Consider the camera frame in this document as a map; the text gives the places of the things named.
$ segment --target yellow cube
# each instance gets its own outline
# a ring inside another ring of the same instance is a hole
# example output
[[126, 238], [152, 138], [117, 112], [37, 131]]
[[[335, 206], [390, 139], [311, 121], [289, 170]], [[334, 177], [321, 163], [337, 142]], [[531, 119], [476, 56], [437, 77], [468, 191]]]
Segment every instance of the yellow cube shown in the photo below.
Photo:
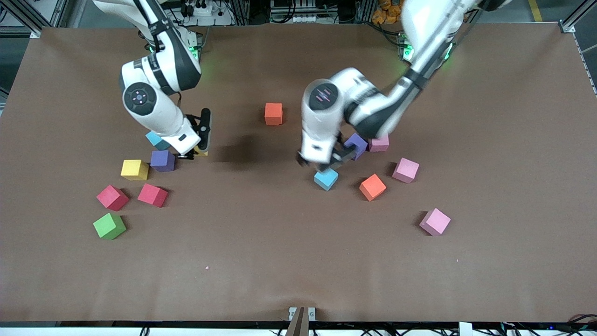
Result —
[[146, 181], [149, 165], [142, 160], [124, 160], [120, 176], [129, 181]]
[[193, 148], [193, 150], [197, 153], [197, 156], [207, 156], [207, 153], [208, 153], [207, 151], [205, 151], [205, 152], [200, 151], [199, 146], [195, 146]]

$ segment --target pink cube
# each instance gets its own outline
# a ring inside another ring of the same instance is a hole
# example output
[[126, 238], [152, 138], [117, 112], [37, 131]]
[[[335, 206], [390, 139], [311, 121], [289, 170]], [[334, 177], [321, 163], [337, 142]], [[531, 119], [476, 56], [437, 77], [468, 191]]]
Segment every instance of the pink cube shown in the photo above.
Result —
[[164, 189], [158, 188], [154, 185], [145, 183], [137, 199], [156, 207], [162, 207], [164, 205], [166, 197], [168, 197], [168, 191], [165, 191]]
[[410, 183], [414, 180], [417, 175], [418, 163], [412, 162], [406, 158], [400, 159], [400, 162], [396, 165], [392, 177], [402, 181], [404, 183]]
[[107, 186], [96, 198], [106, 209], [112, 211], [118, 211], [128, 203], [128, 197], [112, 185]]
[[369, 140], [369, 152], [385, 152], [390, 147], [390, 138], [386, 135], [379, 139]]
[[427, 231], [430, 235], [439, 236], [440, 234], [444, 233], [444, 230], [446, 227], [448, 227], [448, 223], [450, 223], [450, 217], [444, 215], [436, 208], [427, 213], [419, 226]]

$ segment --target blue cube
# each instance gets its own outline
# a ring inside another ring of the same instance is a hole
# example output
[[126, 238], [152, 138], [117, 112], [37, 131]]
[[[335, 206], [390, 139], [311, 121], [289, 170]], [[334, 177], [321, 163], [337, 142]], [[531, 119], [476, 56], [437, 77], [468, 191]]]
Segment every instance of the blue cube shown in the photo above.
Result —
[[172, 172], [174, 170], [174, 155], [169, 151], [153, 151], [150, 165], [159, 172]]
[[358, 134], [353, 134], [348, 138], [348, 140], [344, 143], [344, 147], [349, 147], [352, 145], [356, 145], [356, 155], [353, 157], [353, 160], [358, 159], [364, 152], [367, 150], [367, 141], [363, 140]]
[[160, 138], [160, 136], [155, 134], [153, 131], [147, 133], [145, 137], [158, 151], [165, 151], [166, 149], [170, 148], [170, 144]]
[[333, 169], [327, 169], [324, 172], [315, 174], [315, 183], [326, 191], [330, 190], [336, 181], [338, 181], [338, 173]]

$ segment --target orange object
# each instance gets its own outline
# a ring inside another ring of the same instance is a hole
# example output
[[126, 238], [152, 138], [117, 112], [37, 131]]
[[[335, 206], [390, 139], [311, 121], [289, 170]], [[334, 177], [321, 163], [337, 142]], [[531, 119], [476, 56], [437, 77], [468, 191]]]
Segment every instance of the orange object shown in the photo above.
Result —
[[390, 8], [387, 10], [387, 14], [389, 16], [395, 16], [395, 17], [400, 16], [400, 12], [401, 12], [400, 5], [390, 6]]
[[386, 16], [386, 22], [385, 23], [396, 23], [396, 17], [395, 16]]
[[390, 6], [392, 5], [391, 0], [377, 0], [377, 3], [379, 4], [379, 7], [381, 7], [381, 9], [385, 11], [387, 11], [387, 9], [390, 8]]
[[373, 15], [371, 16], [371, 22], [373, 22], [375, 25], [380, 25], [385, 20], [386, 12], [382, 10], [376, 10], [375, 12], [373, 12]]
[[265, 104], [265, 125], [278, 126], [282, 124], [282, 103]]
[[368, 201], [373, 201], [377, 196], [383, 193], [386, 189], [386, 185], [379, 179], [377, 174], [373, 174], [361, 183], [359, 189]]

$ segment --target green cube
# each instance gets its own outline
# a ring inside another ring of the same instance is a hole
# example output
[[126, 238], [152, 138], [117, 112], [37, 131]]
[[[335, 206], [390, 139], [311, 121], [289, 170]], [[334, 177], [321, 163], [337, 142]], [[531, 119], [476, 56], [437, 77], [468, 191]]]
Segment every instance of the green cube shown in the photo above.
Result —
[[122, 222], [122, 218], [112, 213], [108, 213], [104, 217], [96, 220], [93, 223], [93, 226], [96, 228], [100, 238], [109, 240], [118, 237], [119, 234], [127, 230]]

